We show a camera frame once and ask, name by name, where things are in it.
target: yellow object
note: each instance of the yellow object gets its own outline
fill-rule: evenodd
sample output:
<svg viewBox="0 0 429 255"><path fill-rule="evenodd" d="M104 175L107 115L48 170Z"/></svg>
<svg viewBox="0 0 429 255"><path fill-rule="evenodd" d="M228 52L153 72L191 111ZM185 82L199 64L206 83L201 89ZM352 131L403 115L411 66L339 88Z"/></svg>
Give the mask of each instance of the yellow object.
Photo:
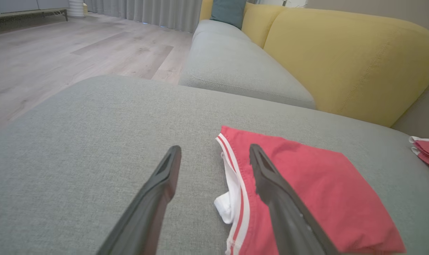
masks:
<svg viewBox="0 0 429 255"><path fill-rule="evenodd" d="M248 4L242 31L324 112L392 126L429 85L429 31L408 21Z"/></svg>
<svg viewBox="0 0 429 255"><path fill-rule="evenodd" d="M84 14L88 15L88 7L87 7L86 3L84 3Z"/></svg>
<svg viewBox="0 0 429 255"><path fill-rule="evenodd" d="M279 5L250 5L244 14L241 30L252 42L263 48L276 17L287 8Z"/></svg>

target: red folded cloth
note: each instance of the red folded cloth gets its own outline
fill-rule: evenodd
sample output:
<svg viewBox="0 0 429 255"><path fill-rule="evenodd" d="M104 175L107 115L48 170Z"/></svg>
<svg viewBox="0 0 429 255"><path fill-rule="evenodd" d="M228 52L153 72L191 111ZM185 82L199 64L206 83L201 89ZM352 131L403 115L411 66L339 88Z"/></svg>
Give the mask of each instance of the red folded cloth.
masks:
<svg viewBox="0 0 429 255"><path fill-rule="evenodd" d="M409 141L414 145L411 148L414 154L429 165L429 139L410 137Z"/></svg>
<svg viewBox="0 0 429 255"><path fill-rule="evenodd" d="M227 126L216 140L229 188L214 202L224 222L232 223L226 254L278 254L268 207L255 192L252 143L260 145L341 253L405 252L380 198L342 153Z"/></svg>

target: curtain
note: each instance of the curtain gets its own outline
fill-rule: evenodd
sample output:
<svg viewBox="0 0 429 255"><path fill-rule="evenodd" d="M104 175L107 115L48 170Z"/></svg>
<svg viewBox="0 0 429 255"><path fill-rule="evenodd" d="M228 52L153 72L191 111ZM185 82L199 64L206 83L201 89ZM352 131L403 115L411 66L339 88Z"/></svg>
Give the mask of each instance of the curtain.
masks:
<svg viewBox="0 0 429 255"><path fill-rule="evenodd" d="M88 11L194 32L202 0L85 0Z"/></svg>

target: floor plank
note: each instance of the floor plank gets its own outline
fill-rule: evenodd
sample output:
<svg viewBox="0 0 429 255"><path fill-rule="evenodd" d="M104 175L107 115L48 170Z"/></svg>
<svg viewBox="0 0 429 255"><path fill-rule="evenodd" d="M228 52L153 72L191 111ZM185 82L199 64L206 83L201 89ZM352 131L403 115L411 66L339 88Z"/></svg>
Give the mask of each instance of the floor plank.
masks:
<svg viewBox="0 0 429 255"><path fill-rule="evenodd" d="M187 32L98 14L0 34L0 129L89 77L176 84L191 39Z"/></svg>

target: white cylindrical floor lamp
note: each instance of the white cylindrical floor lamp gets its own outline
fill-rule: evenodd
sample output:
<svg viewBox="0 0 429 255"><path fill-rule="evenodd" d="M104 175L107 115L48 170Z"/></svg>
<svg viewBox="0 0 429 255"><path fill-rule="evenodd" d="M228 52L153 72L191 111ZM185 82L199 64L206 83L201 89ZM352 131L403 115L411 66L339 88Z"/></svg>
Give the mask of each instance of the white cylindrical floor lamp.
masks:
<svg viewBox="0 0 429 255"><path fill-rule="evenodd" d="M68 17L85 18L84 15L84 0L69 0L70 8L68 8Z"/></svg>

